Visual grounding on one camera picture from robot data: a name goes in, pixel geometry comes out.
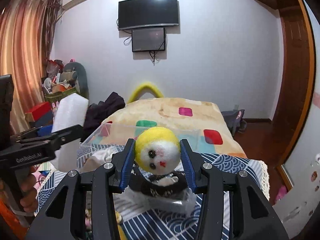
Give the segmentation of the person's left hand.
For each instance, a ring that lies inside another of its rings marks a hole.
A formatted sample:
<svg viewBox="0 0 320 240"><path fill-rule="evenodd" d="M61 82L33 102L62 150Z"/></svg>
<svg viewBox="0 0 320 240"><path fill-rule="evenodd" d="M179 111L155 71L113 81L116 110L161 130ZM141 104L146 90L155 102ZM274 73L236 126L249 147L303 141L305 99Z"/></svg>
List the person's left hand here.
<svg viewBox="0 0 320 240"><path fill-rule="evenodd" d="M38 207L38 201L36 199L37 190L34 188L36 184L36 178L33 173L35 171L36 168L31 166L28 176L21 183L21 190L25 193L25 196L20 200L20 204L27 213L33 213Z"/></svg>

